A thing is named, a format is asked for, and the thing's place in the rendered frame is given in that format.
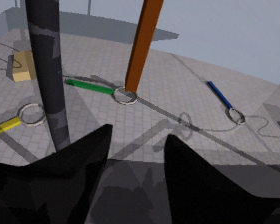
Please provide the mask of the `orange handle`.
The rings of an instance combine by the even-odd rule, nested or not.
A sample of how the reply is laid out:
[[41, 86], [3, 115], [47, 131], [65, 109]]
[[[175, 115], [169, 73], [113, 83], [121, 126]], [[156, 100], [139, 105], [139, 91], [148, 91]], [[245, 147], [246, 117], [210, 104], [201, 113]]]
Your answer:
[[153, 40], [153, 31], [161, 14], [161, 6], [164, 0], [144, 0], [141, 8], [139, 23], [135, 39], [133, 39], [131, 56], [127, 73], [125, 73], [124, 91], [136, 92], [139, 85], [141, 72], [143, 72], [145, 60], [149, 52], [149, 47]]

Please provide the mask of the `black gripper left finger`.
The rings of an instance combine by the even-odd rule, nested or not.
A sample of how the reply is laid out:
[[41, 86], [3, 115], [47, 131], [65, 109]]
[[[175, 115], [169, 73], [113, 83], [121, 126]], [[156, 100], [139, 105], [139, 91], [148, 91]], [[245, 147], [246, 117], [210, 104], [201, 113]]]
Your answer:
[[85, 224], [107, 164], [112, 125], [28, 165], [0, 163], [0, 217], [19, 224]]

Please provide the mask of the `grey loop with blue handle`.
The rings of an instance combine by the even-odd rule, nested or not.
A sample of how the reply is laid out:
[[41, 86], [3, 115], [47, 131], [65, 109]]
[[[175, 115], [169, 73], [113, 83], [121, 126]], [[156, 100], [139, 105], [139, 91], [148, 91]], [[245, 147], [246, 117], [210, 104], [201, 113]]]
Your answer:
[[218, 88], [216, 87], [216, 85], [214, 85], [214, 84], [212, 83], [212, 81], [208, 81], [208, 84], [209, 84], [209, 87], [212, 88], [212, 91], [213, 91], [214, 93], [216, 93], [216, 95], [217, 95], [218, 97], [220, 97], [222, 103], [224, 103], [224, 104], [226, 105], [226, 107], [229, 108], [229, 111], [230, 111], [230, 109], [234, 109], [234, 111], [240, 112], [240, 115], [242, 116], [242, 119], [244, 119], [244, 121], [242, 121], [242, 123], [240, 123], [240, 121], [234, 120], [233, 117], [230, 116], [230, 113], [229, 113], [229, 111], [228, 111], [228, 113], [229, 113], [229, 119], [232, 120], [232, 121], [234, 121], [234, 123], [237, 123], [237, 124], [245, 124], [245, 116], [242, 115], [241, 111], [238, 111], [237, 108], [233, 108], [232, 105], [230, 105], [229, 101], [226, 100], [225, 97], [221, 95], [220, 91], [218, 91]]

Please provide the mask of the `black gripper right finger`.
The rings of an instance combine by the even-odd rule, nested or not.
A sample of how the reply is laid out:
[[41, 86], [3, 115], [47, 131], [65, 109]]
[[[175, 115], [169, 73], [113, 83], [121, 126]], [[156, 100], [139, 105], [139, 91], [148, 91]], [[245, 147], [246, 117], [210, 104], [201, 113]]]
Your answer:
[[280, 197], [246, 192], [176, 135], [164, 156], [172, 224], [280, 224]]

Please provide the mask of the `yellow handle with round loop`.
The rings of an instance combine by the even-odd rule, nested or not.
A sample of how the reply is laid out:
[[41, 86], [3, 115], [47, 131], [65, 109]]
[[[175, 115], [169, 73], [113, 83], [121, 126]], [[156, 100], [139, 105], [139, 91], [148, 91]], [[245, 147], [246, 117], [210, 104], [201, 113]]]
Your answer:
[[40, 105], [40, 107], [44, 108], [44, 105], [39, 104], [39, 103], [31, 103], [31, 104], [26, 105], [26, 107], [23, 107], [22, 109], [20, 109], [19, 117], [14, 117], [14, 119], [8, 120], [7, 123], [0, 124], [0, 132], [6, 132], [7, 129], [16, 127], [16, 125], [19, 125], [19, 124], [26, 125], [26, 127], [35, 127], [35, 125], [39, 125], [40, 123], [43, 123], [43, 121], [46, 120], [46, 117], [44, 117], [43, 120], [36, 121], [36, 123], [31, 123], [31, 124], [27, 124], [26, 121], [23, 121], [22, 113], [23, 113], [24, 109], [26, 109], [27, 107], [30, 107], [30, 105]]

